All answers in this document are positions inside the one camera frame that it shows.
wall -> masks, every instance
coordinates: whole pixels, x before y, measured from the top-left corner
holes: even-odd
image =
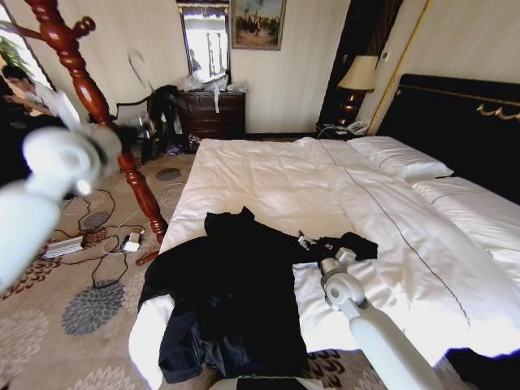
[[[370,119],[401,56],[426,0],[405,0],[385,51],[390,59],[376,71],[375,91],[366,95],[358,118]],[[518,0],[432,0],[429,11],[405,57],[403,73],[452,76],[518,83],[520,63]],[[374,121],[384,117],[396,86]]]
[[[38,29],[29,6],[5,0],[16,23]],[[188,73],[180,17],[174,0],[62,0],[59,10],[69,26],[84,15],[97,28],[80,41],[87,69],[115,103],[134,102],[149,91],[128,65],[138,49],[154,87]],[[287,0],[281,51],[232,50],[234,82],[249,86],[247,132],[313,132],[319,117],[349,0]],[[70,76],[44,42],[28,39],[57,89],[64,90],[81,114]]]
[[[232,50],[248,132],[313,132],[350,1],[288,0],[281,51]]]

gold trim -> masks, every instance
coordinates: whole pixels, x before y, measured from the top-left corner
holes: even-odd
[[[480,106],[477,107],[477,111],[483,116],[494,115],[494,116],[498,116],[502,120],[510,120],[510,119],[520,120],[520,112],[517,114],[512,114],[512,115],[504,115],[504,113],[502,112],[502,108],[503,107],[499,107],[496,110],[484,111],[484,104],[481,104]]]
[[[403,52],[402,52],[402,54],[401,54],[401,56],[399,58],[399,61],[397,62],[396,68],[393,71],[392,78],[388,82],[387,88],[384,90],[383,97],[379,101],[379,105],[377,106],[377,109],[375,110],[375,113],[372,116],[372,119],[370,120],[370,125],[368,127],[368,132],[367,132],[367,134],[369,136],[373,136],[376,133],[376,131],[374,130],[374,121],[379,116],[379,114],[380,114],[380,112],[381,112],[381,110],[383,108],[383,104],[386,101],[386,99],[388,98],[390,90],[393,88],[393,86],[396,83],[397,74],[399,73],[399,71],[401,69],[401,66],[402,66],[402,64],[404,62],[404,59],[405,59],[406,55],[408,54],[408,51],[410,50],[410,47],[414,43],[414,39],[415,39],[415,36],[417,35],[417,31],[421,27],[421,24],[423,24],[424,17],[426,16],[426,14],[427,14],[427,12],[428,12],[428,10],[430,8],[430,4],[431,4],[431,0],[427,0],[426,4],[424,4],[424,8],[422,9],[421,15],[419,16],[419,19],[417,20],[417,23],[415,24],[414,30],[412,32],[412,35],[410,35],[409,40],[406,43],[406,47],[403,50]]]
[[[467,99],[473,99],[473,100],[480,100],[481,102],[490,102],[490,103],[496,103],[496,104],[501,104],[501,105],[506,105],[506,106],[520,107],[520,102],[511,102],[509,100],[494,99],[492,97],[470,95],[468,93],[449,92],[449,91],[444,91],[442,89],[417,87],[415,85],[407,85],[407,84],[399,84],[399,87],[400,88],[417,89],[419,91],[442,93],[444,95],[456,96],[458,98],[467,98]]]

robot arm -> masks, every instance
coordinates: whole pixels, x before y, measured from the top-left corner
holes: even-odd
[[[304,236],[298,241],[306,249],[316,245]],[[347,273],[355,258],[350,249],[341,248],[334,257],[319,262],[327,302],[343,312],[357,344],[390,390],[442,390],[424,357],[390,317],[365,298],[359,280]]]
[[[33,260],[59,222],[63,196],[71,189],[88,194],[94,183],[117,169],[121,143],[98,126],[83,132],[43,128],[29,134],[24,156],[32,174],[0,188],[0,293]]]

black clothing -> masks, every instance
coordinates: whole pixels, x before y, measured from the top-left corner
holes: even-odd
[[[359,262],[368,258],[377,258],[377,244],[352,232],[345,233],[341,238],[322,237],[316,240],[316,244],[322,248],[325,245],[330,248],[324,251],[323,258],[334,257],[342,247],[351,249]]]
[[[294,378],[239,378],[236,390],[306,390]]]
[[[246,208],[208,213],[205,229],[208,236],[162,253],[145,274],[140,304],[175,299],[159,353],[167,382],[199,375],[202,363],[223,377],[301,376],[306,346],[292,265],[321,258]]]

framed painting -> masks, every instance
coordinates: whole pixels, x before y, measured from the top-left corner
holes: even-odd
[[[232,0],[232,48],[280,50],[285,0]]]

